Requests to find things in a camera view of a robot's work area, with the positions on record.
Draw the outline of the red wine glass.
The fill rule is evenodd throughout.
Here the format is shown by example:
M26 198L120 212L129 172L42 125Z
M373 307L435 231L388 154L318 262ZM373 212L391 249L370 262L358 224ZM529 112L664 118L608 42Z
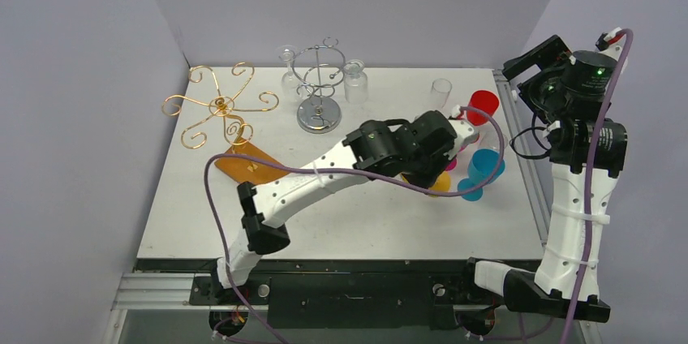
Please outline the red wine glass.
M479 90L471 95L468 105L474 109L482 110L492 117L500 106L498 96L488 90ZM477 130L479 127L488 123L488 119L481 113L467 111L467 121Z

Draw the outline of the yellow wine glass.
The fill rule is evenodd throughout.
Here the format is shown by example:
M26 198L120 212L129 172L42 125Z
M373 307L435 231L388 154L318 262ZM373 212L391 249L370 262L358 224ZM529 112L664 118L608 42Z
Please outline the yellow wine glass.
M436 178L431 182L432 174L418 174L418 173L402 173L401 180L409 185L414 186L413 191L424 191L426 196L437 197L437 193L449 192L452 182L448 171L442 171L436 175Z

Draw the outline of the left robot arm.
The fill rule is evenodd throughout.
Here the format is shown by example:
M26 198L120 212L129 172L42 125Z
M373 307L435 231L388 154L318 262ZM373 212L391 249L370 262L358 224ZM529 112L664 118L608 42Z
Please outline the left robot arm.
M427 191L471 141L476 130L467 121L437 110L408 121L368 120L328 152L299 169L289 168L275 181L237 187L243 210L241 229L217 261L211 294L233 303L259 260L290 244L286 222L295 214L343 189L398 175L416 191Z

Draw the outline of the clear ribbed glass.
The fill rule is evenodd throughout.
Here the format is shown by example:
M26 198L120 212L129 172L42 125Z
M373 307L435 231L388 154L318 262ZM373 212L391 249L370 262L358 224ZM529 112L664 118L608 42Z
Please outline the clear ribbed glass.
M363 61L351 59L343 68L345 98L349 103L362 104L368 99L368 76Z

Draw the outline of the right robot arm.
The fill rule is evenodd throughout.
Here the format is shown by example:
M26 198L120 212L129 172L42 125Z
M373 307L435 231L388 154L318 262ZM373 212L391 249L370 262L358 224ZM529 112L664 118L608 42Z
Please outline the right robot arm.
M502 69L511 80L537 72L517 87L518 96L540 120L549 143L553 203L544 255L534 272L497 260L471 258L457 280L459 294L477 301L487 293L512 312L604 323L610 306L597 281L609 200L623 170L628 135L607 118L611 96L632 41L629 29L600 35L594 50L571 50L551 36Z

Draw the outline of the blue wine glass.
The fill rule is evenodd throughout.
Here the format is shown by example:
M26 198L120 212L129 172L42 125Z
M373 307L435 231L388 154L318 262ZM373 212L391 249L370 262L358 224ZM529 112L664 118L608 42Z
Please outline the blue wine glass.
M497 172L488 183L492 183L505 171L505 161L499 161L499 152L491 149L478 149L474 152L467 167L467 177L460 180L457 185L459 191L473 188L483 182L498 166Z

